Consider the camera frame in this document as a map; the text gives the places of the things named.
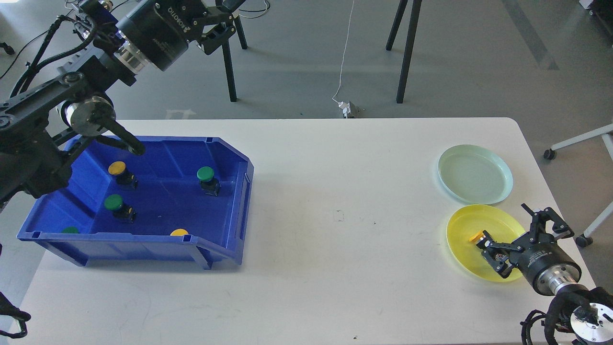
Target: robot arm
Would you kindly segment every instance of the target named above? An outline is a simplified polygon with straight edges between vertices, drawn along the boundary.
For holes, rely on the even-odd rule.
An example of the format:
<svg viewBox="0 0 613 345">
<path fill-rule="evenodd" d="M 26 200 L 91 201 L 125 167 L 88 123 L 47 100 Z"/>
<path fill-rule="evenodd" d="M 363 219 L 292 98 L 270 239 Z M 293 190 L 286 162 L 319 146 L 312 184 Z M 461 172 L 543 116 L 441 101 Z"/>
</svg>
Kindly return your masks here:
<svg viewBox="0 0 613 345">
<path fill-rule="evenodd" d="M 34 75 L 52 62 L 38 63 L 36 56 L 12 97 L 0 104 L 0 206 L 22 190 L 39 198 L 66 187 L 70 165 L 93 140 L 143 154 L 144 146 L 115 121 L 106 90 L 117 80 L 132 85 L 149 62 L 166 70 L 192 41 L 213 53 L 236 31 L 232 12 L 244 1 L 207 7 L 200 0 L 146 0 L 120 21 L 97 0 L 74 5 L 77 16 L 71 21 L 91 44 L 59 68 L 58 77 L 26 91 Z M 68 128 L 52 136 L 46 127 L 54 107 Z M 107 130 L 121 140 L 103 137 Z M 58 148 L 78 134 L 82 137 L 72 148 Z"/>
<path fill-rule="evenodd" d="M 613 297 L 601 287 L 587 290 L 580 285 L 581 268 L 557 244 L 560 238 L 573 236 L 568 224 L 550 207 L 544 211 L 524 209 L 532 216 L 530 231 L 512 243 L 496 242 L 484 230 L 471 239 L 481 255 L 501 277 L 507 278 L 518 268 L 536 293 L 554 296 L 547 312 L 532 311 L 522 324 L 522 343 L 531 344 L 530 328 L 544 319 L 548 345 L 557 345 L 554 333 L 577 336 L 573 344 L 613 344 Z M 556 236 L 546 232 L 552 221 Z"/>
</svg>

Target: yellow bottle cap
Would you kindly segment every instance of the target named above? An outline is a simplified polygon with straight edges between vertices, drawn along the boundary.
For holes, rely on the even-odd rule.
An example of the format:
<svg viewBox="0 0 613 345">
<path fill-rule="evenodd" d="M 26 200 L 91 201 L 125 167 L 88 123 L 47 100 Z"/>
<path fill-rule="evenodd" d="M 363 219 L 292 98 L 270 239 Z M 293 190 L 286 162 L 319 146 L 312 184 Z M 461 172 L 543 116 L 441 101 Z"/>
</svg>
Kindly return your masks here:
<svg viewBox="0 0 613 345">
<path fill-rule="evenodd" d="M 481 239 L 483 236 L 485 236 L 483 231 L 479 231 L 478 233 L 474 234 L 473 237 L 469 238 L 468 240 L 474 244 L 477 244 L 477 242 L 479 242 L 479 239 Z"/>
<path fill-rule="evenodd" d="M 176 229 L 175 231 L 170 233 L 171 236 L 183 236 L 189 235 L 188 231 L 185 229 Z"/>
<path fill-rule="evenodd" d="M 111 175 L 120 175 L 126 170 L 126 164 L 122 161 L 116 161 L 113 164 L 109 165 L 109 174 Z"/>
</svg>

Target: green bottle cap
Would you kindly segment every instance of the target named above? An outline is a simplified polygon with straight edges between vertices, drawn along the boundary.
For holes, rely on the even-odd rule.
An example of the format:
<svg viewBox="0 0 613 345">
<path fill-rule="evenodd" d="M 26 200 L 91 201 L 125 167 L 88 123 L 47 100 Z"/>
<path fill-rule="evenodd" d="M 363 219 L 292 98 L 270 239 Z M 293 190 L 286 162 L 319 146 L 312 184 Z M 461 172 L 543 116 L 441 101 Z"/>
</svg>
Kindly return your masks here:
<svg viewBox="0 0 613 345">
<path fill-rule="evenodd" d="M 211 181 L 214 175 L 215 172 L 213 172 L 213 168 L 210 166 L 203 166 L 202 168 L 198 169 L 198 172 L 196 173 L 196 176 L 198 176 L 198 179 L 202 182 Z"/>
<path fill-rule="evenodd" d="M 117 211 L 121 205 L 123 205 L 123 198 L 119 194 L 109 195 L 104 200 L 104 208 L 109 211 Z"/>
<path fill-rule="evenodd" d="M 62 234 L 78 234 L 78 229 L 75 227 L 67 227 L 66 229 L 62 230 Z"/>
</svg>

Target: light green plate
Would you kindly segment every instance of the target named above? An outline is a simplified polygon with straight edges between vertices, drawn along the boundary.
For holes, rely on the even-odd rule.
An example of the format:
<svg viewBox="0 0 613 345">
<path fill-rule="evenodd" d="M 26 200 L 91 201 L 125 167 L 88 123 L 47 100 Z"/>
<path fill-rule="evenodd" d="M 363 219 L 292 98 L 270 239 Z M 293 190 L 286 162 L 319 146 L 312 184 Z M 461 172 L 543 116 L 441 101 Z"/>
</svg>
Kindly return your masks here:
<svg viewBox="0 0 613 345">
<path fill-rule="evenodd" d="M 502 158 L 476 145 L 458 145 L 438 160 L 445 189 L 468 204 L 495 204 L 513 189 L 511 169 Z"/>
</svg>

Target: plate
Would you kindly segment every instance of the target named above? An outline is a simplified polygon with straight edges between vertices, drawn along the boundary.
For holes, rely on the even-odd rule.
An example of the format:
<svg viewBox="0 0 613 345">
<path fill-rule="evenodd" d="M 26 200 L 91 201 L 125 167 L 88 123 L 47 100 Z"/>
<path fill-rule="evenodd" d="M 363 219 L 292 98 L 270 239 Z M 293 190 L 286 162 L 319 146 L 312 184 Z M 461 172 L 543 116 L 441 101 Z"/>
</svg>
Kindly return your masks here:
<svg viewBox="0 0 613 345">
<path fill-rule="evenodd" d="M 518 269 L 503 279 L 481 256 L 481 250 L 469 241 L 482 230 L 496 242 L 511 243 L 525 233 L 522 225 L 505 211 L 488 205 L 469 205 L 454 213 L 447 223 L 447 244 L 456 260 L 477 277 L 492 282 L 512 282 L 522 276 Z"/>
<path fill-rule="evenodd" d="M 438 159 L 443 186 L 468 204 L 495 204 L 513 189 L 511 169 L 497 154 L 476 145 L 458 145 Z"/>
</svg>

